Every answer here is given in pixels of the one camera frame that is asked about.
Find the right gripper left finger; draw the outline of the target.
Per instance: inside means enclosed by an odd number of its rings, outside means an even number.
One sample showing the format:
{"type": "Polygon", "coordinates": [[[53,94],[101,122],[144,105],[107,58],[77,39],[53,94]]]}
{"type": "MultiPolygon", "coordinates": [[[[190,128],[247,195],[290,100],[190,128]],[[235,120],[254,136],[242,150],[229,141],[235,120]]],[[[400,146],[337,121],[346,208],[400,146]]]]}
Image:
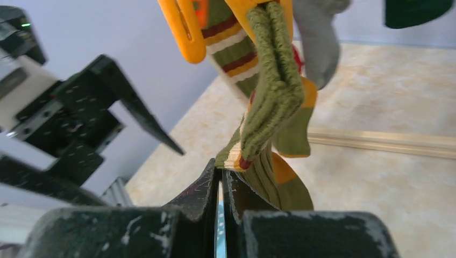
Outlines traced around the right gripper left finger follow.
{"type": "Polygon", "coordinates": [[[19,257],[214,257],[217,231],[214,160],[161,207],[80,206],[47,212],[19,257]]]}

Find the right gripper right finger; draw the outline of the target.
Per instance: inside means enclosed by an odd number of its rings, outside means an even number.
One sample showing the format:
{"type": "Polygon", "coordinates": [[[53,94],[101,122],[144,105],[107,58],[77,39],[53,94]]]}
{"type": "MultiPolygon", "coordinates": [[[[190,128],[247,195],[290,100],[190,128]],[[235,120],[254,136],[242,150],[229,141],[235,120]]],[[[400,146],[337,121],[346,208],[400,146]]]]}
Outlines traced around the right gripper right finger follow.
{"type": "Polygon", "coordinates": [[[238,173],[224,170],[222,177],[228,257],[400,258],[372,213],[280,211],[238,173]]]}

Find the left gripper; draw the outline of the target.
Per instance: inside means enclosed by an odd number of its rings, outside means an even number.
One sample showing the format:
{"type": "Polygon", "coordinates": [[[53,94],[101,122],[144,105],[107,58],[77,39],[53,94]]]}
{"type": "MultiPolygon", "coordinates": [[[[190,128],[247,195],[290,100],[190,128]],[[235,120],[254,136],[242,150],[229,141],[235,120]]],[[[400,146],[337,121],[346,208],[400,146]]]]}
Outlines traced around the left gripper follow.
{"type": "Polygon", "coordinates": [[[115,60],[99,55],[88,70],[100,82],[56,82],[40,96],[16,89],[1,98],[1,127],[10,136],[55,157],[47,173],[89,178],[103,163],[102,151],[124,125],[109,111],[120,101],[140,127],[184,155],[131,85],[115,60]]]}

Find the light blue plastic basket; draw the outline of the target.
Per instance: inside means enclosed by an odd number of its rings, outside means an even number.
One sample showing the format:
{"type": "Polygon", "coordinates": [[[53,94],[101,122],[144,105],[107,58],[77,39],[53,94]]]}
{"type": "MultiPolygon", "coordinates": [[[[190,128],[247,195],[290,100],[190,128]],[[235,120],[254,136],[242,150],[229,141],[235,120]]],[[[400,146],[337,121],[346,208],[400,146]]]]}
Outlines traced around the light blue plastic basket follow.
{"type": "Polygon", "coordinates": [[[218,208],[217,208],[217,230],[216,230],[216,254],[215,258],[226,258],[226,230],[224,217],[223,186],[219,183],[218,208]]]}

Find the olive striped sock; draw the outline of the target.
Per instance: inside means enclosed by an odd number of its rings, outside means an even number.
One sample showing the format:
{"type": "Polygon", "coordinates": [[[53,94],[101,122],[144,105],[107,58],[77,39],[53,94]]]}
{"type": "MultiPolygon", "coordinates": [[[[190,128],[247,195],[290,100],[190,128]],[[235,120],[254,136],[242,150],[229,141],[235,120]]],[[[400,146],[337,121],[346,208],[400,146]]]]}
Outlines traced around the olive striped sock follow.
{"type": "Polygon", "coordinates": [[[215,68],[235,95],[247,101],[259,79],[258,56],[225,1],[208,1],[207,24],[201,32],[215,68]]]}

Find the brown grey sock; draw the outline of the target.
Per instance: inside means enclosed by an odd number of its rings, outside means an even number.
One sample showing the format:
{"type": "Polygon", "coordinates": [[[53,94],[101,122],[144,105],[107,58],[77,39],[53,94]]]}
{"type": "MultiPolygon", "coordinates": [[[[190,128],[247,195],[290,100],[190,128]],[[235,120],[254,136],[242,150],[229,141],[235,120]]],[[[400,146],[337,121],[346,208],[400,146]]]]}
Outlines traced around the brown grey sock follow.
{"type": "Polygon", "coordinates": [[[305,74],[321,90],[334,77],[340,59],[340,42],[333,27],[337,14],[350,0],[293,1],[294,19],[301,36],[305,74]]]}

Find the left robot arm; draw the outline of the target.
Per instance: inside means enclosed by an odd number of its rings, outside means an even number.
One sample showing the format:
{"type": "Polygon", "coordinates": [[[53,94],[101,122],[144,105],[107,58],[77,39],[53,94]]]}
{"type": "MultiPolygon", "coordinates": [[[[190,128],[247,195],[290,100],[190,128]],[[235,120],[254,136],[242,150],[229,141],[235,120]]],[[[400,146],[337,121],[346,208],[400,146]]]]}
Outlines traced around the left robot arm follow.
{"type": "Polygon", "coordinates": [[[109,56],[99,55],[66,80],[45,63],[26,12],[1,6],[1,129],[54,157],[47,174],[85,181],[97,170],[102,151],[123,129],[109,110],[116,102],[144,131],[184,154],[109,56]]]}

